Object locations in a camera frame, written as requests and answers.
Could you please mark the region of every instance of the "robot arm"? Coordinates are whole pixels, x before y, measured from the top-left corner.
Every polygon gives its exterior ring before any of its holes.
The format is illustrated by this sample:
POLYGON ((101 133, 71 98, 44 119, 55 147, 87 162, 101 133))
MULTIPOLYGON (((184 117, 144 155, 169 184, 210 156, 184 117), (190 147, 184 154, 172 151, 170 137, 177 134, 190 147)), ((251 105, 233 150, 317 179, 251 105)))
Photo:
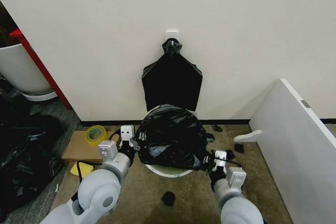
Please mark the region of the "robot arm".
POLYGON ((93 224, 113 210, 135 150, 124 145, 118 152, 114 141, 103 141, 98 149, 103 159, 101 168, 83 179, 78 192, 51 211, 41 224, 93 224))
POLYGON ((222 224, 263 224, 259 209, 243 197, 241 188, 246 178, 246 172, 240 167, 225 169, 226 153, 216 151, 216 166, 210 173, 212 189, 221 209, 222 224))

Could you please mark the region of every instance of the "baseboard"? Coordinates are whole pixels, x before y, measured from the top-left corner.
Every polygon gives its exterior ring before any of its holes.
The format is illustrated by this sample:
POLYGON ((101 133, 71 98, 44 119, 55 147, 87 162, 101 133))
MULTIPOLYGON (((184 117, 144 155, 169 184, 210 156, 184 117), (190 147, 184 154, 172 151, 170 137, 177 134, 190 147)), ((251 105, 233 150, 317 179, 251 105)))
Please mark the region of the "baseboard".
POLYGON ((331 123, 331 124, 336 124, 336 118, 322 118, 321 119, 322 123, 331 123))
MULTIPOLYGON (((250 119, 213 119, 213 120, 200 120, 204 125, 209 124, 248 124, 250 119)), ((321 119, 322 123, 336 124, 336 118, 324 118, 321 119)), ((112 125, 127 125, 133 124, 138 125, 141 123, 141 120, 114 120, 114 121, 80 121, 83 126, 93 126, 93 125, 103 125, 103 126, 112 126, 112 125)))
POLYGON ((248 124, 250 119, 213 119, 213 120, 200 120, 202 124, 248 124))
POLYGON ((114 120, 114 121, 80 121, 81 125, 84 127, 93 126, 93 125, 102 125, 102 126, 113 126, 113 125, 138 125, 141 123, 141 120, 114 120))

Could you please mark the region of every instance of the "black garbage bag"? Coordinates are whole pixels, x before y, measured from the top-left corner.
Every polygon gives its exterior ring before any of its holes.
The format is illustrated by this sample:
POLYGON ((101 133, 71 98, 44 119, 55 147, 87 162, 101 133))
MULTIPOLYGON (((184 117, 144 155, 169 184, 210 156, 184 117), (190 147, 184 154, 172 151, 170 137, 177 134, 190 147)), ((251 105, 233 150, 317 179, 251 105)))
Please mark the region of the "black garbage bag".
POLYGON ((60 132, 56 118, 40 114, 0 127, 0 219, 34 199, 60 171, 63 162, 51 153, 60 132))
POLYGON ((184 169, 202 169, 207 135, 200 121, 188 110, 165 104, 141 122, 135 140, 140 161, 184 169))
POLYGON ((202 72, 180 54, 182 45, 177 39, 168 39, 162 47, 164 55, 143 69, 147 111, 163 104, 195 111, 202 72))

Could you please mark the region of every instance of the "white wall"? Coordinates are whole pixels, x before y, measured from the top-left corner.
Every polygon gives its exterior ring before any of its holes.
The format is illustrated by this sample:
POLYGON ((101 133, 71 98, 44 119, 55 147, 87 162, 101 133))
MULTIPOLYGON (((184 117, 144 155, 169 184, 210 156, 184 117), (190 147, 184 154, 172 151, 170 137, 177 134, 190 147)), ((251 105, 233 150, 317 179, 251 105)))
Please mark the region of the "white wall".
POLYGON ((247 119, 286 77, 336 118, 336 0, 1 0, 82 120, 146 115, 168 28, 203 72, 200 119, 247 119))

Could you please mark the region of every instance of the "tape roll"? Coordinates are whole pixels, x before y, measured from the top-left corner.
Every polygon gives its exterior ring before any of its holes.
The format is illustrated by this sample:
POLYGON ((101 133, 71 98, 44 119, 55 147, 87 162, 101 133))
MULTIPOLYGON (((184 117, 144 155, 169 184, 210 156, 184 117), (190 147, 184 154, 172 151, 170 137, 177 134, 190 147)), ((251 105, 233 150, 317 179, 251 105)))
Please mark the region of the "tape roll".
POLYGON ((89 127, 85 133, 85 140, 91 146, 97 146, 101 141, 107 139, 107 132, 101 125, 89 127))

